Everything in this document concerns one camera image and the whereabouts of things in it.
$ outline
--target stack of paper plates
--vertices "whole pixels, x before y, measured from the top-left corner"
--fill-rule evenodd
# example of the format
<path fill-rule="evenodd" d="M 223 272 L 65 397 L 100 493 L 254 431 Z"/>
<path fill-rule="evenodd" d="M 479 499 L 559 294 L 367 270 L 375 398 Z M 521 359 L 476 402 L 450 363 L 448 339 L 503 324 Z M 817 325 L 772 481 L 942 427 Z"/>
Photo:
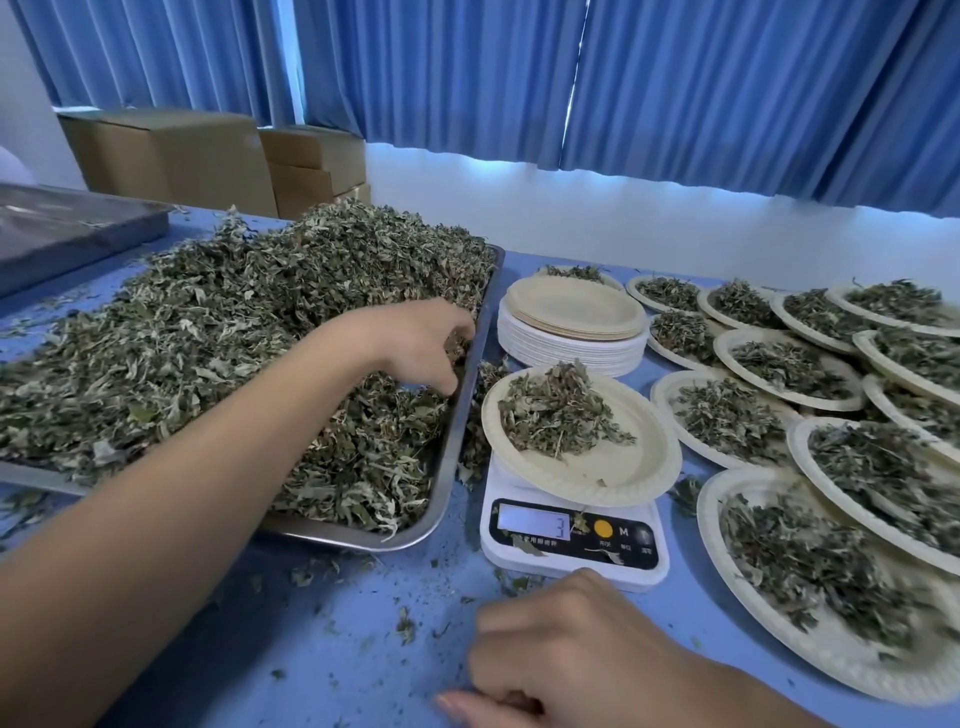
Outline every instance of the stack of paper plates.
<path fill-rule="evenodd" d="M 629 374 L 643 359 L 649 331 L 623 341 L 580 341 L 525 324 L 500 302 L 496 333 L 503 351 L 532 367 L 551 367 L 580 359 L 591 372 L 607 376 Z"/>
<path fill-rule="evenodd" d="M 507 310 L 540 331 L 582 341 L 623 341 L 647 329 L 643 306 L 626 293 L 588 280 L 533 276 L 503 298 Z"/>

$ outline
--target plate of dried herbs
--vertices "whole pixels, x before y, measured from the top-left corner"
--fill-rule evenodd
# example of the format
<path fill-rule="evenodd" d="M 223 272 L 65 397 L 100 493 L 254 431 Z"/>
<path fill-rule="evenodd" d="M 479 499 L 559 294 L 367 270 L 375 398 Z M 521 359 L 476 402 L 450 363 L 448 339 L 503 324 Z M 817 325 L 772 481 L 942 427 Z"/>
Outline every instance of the plate of dried herbs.
<path fill-rule="evenodd" d="M 960 407 L 920 397 L 877 375 L 863 377 L 863 392 L 891 422 L 913 431 L 929 449 L 960 465 Z"/>
<path fill-rule="evenodd" d="M 848 516 L 931 566 L 960 575 L 960 469 L 896 423 L 808 418 L 787 445 Z"/>
<path fill-rule="evenodd" d="M 627 282 L 627 293 L 655 311 L 698 311 L 700 286 L 672 276 L 637 276 Z"/>
<path fill-rule="evenodd" d="M 786 328 L 770 307 L 768 288 L 734 279 L 716 288 L 702 288 L 697 305 L 710 318 L 730 328 Z"/>
<path fill-rule="evenodd" d="M 723 369 L 713 350 L 713 339 L 726 330 L 699 312 L 664 311 L 650 317 L 647 346 L 685 369 Z"/>
<path fill-rule="evenodd" d="M 850 364 L 785 333 L 727 331 L 713 348 L 734 374 L 800 406 L 854 412 L 866 402 L 860 375 Z"/>
<path fill-rule="evenodd" d="M 592 280 L 594 283 L 603 283 L 617 291 L 623 290 L 623 283 L 610 274 L 604 273 L 595 265 L 544 265 L 534 275 Z"/>
<path fill-rule="evenodd" d="M 588 375 L 580 362 L 500 379 L 483 405 L 497 457 L 532 485 L 574 503 L 628 506 L 670 489 L 680 443 L 647 399 Z"/>
<path fill-rule="evenodd" d="M 697 524 L 733 595 L 814 667 L 902 705 L 960 695 L 956 591 L 851 526 L 805 478 L 774 468 L 715 475 Z"/>
<path fill-rule="evenodd" d="M 938 289 L 917 285 L 912 280 L 834 287 L 828 289 L 827 298 L 850 313 L 888 327 L 960 337 L 960 306 L 944 301 Z"/>
<path fill-rule="evenodd" d="M 960 342 L 907 328 L 861 331 L 853 342 L 871 365 L 922 397 L 960 406 Z"/>
<path fill-rule="evenodd" d="M 789 295 L 774 292 L 770 296 L 770 307 L 794 333 L 828 351 L 847 356 L 859 354 L 853 345 L 853 335 L 873 328 L 862 316 L 830 301 L 826 288 Z"/>
<path fill-rule="evenodd" d="M 684 445 L 721 468 L 791 464 L 786 430 L 801 415 L 727 373 L 674 372 L 650 400 Z"/>

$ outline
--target table surface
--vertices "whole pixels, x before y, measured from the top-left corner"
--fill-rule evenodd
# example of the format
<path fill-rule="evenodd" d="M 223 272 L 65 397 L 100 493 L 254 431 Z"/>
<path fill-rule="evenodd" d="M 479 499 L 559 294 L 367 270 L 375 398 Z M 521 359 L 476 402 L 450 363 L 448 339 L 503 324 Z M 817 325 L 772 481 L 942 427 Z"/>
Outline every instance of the table surface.
<path fill-rule="evenodd" d="M 248 217 L 252 226 L 279 225 Z M 183 239 L 209 235 L 208 210 L 172 216 L 170 235 L 0 300 L 0 360 L 28 352 L 53 319 L 70 308 L 107 302 L 143 267 L 139 257 Z M 576 262 L 507 253 L 499 295 L 545 263 Z M 611 267 L 626 282 L 637 274 Z M 694 279 L 699 283 L 715 283 Z M 496 358 L 495 327 L 487 358 Z M 676 367 L 647 352 L 620 380 L 648 396 Z M 717 471 L 684 448 L 684 472 Z M 12 488 L 0 485 L 0 497 Z M 431 699 L 466 686 L 465 669 L 476 608 L 509 596 L 513 578 L 476 550 L 483 489 L 456 484 L 444 520 L 430 538 L 372 559 L 255 537 L 207 606 L 154 661 L 101 722 L 102 726 L 442 726 Z M 69 497 L 56 497 L 68 505 Z M 677 642 L 741 667 L 807 709 L 843 728 L 932 728 L 960 725 L 960 703 L 905 708 L 854 692 L 811 667 L 771 637 L 747 613 L 714 570 L 696 523 L 668 497 L 658 499 L 671 569 L 666 580 L 632 602 Z M 9 545 L 22 538 L 20 533 Z M 313 581 L 291 583 L 290 571 L 312 565 Z M 417 625 L 403 644 L 396 632 L 401 607 Z"/>

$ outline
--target curtain fold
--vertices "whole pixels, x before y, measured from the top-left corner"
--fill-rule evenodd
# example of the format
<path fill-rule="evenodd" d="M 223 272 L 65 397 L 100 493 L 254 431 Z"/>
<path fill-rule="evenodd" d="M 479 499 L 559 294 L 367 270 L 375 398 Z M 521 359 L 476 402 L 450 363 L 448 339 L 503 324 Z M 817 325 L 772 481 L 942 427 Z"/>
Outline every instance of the curtain fold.
<path fill-rule="evenodd" d="M 556 169 L 584 0 L 294 0 L 307 123 Z"/>
<path fill-rule="evenodd" d="M 960 216 L 960 3 L 932 0 L 824 181 L 828 205 Z"/>
<path fill-rule="evenodd" d="M 917 1 L 591 0 L 561 167 L 809 198 Z"/>
<path fill-rule="evenodd" d="M 272 0 L 12 0 L 54 106 L 293 120 Z"/>

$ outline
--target orange button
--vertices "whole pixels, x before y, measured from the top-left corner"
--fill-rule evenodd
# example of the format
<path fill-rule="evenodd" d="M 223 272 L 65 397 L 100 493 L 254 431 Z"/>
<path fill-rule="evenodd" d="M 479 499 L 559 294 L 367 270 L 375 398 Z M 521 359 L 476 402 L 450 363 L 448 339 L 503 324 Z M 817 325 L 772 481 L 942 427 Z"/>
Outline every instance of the orange button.
<path fill-rule="evenodd" d="M 606 521 L 597 520 L 593 522 L 593 531 L 601 539 L 609 539 L 613 535 L 613 526 Z"/>

